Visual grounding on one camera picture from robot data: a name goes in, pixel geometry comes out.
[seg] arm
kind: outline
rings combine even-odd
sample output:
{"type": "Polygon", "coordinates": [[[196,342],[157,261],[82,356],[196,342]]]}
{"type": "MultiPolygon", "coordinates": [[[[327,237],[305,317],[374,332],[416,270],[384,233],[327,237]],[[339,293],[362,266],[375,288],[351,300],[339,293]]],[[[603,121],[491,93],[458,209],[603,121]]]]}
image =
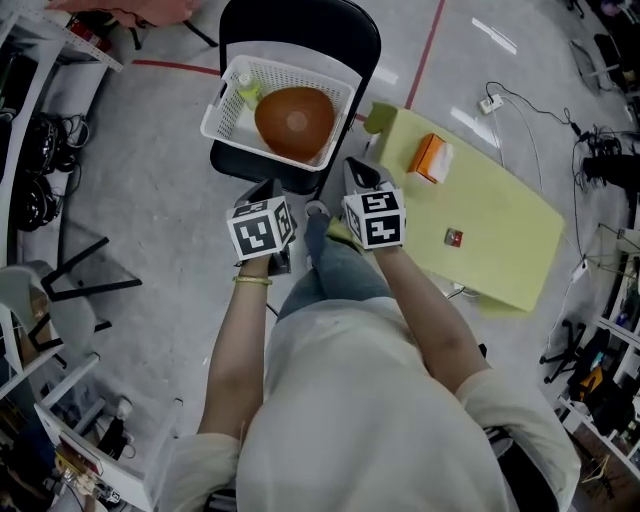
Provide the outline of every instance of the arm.
{"type": "MultiPolygon", "coordinates": [[[[246,262],[241,276],[267,277],[269,256],[246,262]]],[[[236,439],[262,405],[267,286],[236,283],[211,355],[207,396],[198,433],[236,439]]]]}
{"type": "Polygon", "coordinates": [[[462,315],[401,247],[374,254],[434,379],[455,393],[489,368],[462,315]]]}

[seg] table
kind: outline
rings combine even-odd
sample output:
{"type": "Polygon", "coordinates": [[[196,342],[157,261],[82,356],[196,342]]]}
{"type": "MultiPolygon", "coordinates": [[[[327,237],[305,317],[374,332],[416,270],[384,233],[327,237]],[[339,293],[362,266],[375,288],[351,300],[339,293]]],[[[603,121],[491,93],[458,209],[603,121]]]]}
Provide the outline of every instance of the table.
{"type": "Polygon", "coordinates": [[[564,228],[560,214],[493,160],[408,110],[374,103],[365,129],[380,134],[370,154],[403,189],[407,253],[433,272],[482,294],[486,312],[532,311],[564,228]],[[435,133],[454,146],[449,175],[438,185],[405,183],[420,140],[435,133]],[[464,233],[459,248],[448,228],[464,233]]]}

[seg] hand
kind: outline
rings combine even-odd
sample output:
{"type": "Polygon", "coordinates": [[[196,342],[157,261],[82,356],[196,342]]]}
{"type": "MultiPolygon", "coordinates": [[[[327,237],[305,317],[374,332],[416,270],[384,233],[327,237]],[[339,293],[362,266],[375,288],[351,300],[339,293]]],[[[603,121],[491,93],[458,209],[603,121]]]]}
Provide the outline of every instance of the hand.
{"type": "Polygon", "coordinates": [[[269,260],[271,255],[259,256],[245,261],[240,267],[241,276],[247,277],[267,277],[269,274],[269,260]]]}

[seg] white shirt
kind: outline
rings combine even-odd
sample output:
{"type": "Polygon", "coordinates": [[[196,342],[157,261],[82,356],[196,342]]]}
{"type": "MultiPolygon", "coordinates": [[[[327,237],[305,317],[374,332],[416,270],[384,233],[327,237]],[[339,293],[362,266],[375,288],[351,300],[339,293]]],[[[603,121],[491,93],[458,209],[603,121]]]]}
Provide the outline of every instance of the white shirt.
{"type": "Polygon", "coordinates": [[[240,512],[514,510],[483,432],[494,426],[526,438],[569,507],[580,463],[540,392],[486,370],[454,396],[429,376],[392,299],[292,314],[266,367],[242,452],[222,434],[178,440],[161,512],[201,512],[234,476],[240,512]]]}

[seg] person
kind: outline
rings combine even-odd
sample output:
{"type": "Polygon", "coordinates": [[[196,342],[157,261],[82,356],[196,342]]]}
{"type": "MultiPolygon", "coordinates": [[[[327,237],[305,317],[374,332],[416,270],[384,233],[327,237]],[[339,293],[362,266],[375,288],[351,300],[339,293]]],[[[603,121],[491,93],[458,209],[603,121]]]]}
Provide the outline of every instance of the person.
{"type": "Polygon", "coordinates": [[[326,236],[327,213],[308,204],[313,268],[266,351],[268,257],[240,269],[202,421],[175,441],[160,512],[229,510],[211,499],[233,487],[241,512],[518,510],[490,427],[533,448],[567,510],[580,463],[541,393],[489,366],[401,247],[373,251],[385,282],[326,236]]]}

